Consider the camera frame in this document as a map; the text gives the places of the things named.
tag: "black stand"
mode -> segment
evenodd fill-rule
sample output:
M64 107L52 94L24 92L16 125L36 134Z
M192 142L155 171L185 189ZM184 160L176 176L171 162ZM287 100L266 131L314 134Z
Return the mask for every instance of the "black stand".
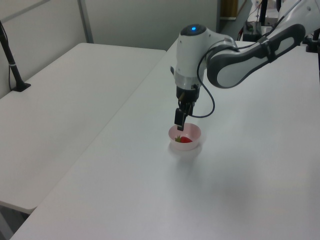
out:
M320 28L313 33L313 37L311 40L308 41L307 46L305 48L305 51L308 53L317 53L318 52L318 39L320 35Z
M270 17L266 19L267 6L268 6L268 0L262 0L259 22L261 23L261 26L274 26L278 22L278 19L270 18ZM281 0L276 0L276 9L278 12L280 8L281 8Z
M259 18L259 22L261 23L262 26L265 25L266 13L267 13L267 6L268 6L268 0L262 0L262 2L261 2L260 18Z
M12 56L12 53L11 53L11 50L10 50L10 47L9 47L9 43L8 43L8 39L6 37L5 30L4 30L4 27L3 27L2 23L1 23L1 21L0 21L0 42L1 42L1 45L2 45L2 48L3 48L3 51L5 53L6 59L9 62L9 66L11 68L11 71L13 73L13 76L14 76L15 82L16 82L16 87L14 87L12 89L12 91L22 92L25 89L27 89L28 87L30 87L31 84L25 83L21 79L20 73L18 71L15 59Z

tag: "strawberry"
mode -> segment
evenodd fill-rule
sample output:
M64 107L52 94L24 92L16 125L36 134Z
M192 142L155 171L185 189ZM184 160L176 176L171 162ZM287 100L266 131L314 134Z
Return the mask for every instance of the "strawberry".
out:
M192 140L186 136L177 136L175 139L174 139L176 142L178 143L182 143L182 144L187 144L187 143L191 143Z

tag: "pink bowl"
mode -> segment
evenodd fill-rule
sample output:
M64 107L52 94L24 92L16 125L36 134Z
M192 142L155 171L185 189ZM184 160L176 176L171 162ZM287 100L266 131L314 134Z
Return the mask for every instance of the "pink bowl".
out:
M187 137L192 140L192 142L181 143L175 141L176 137ZM177 125L174 125L169 130L169 137L171 144L175 149L188 151L194 149L199 144L199 138L201 136L201 130L197 125L192 123L185 123L183 131L179 131Z

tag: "robotic arm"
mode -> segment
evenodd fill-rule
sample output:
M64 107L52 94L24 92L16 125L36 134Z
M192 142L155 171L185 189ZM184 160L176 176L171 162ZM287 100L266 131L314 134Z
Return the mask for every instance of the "robotic arm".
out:
M173 74L179 103L174 123L178 129L182 131L186 117L193 114L206 68L207 77L214 86L235 87L254 71L298 46L307 34L319 28L320 0L284 2L276 27L268 36L244 49L238 48L231 37L205 26L185 27L178 37L177 65Z

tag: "white tabletop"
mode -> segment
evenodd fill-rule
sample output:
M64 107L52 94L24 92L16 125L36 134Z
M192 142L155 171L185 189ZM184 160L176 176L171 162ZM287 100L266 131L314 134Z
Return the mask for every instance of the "white tabletop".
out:
M297 47L188 117L172 149L174 44L12 240L314 240L320 236L318 56ZM194 114L211 109L202 89Z
M31 213L164 54L81 43L0 99L0 205Z

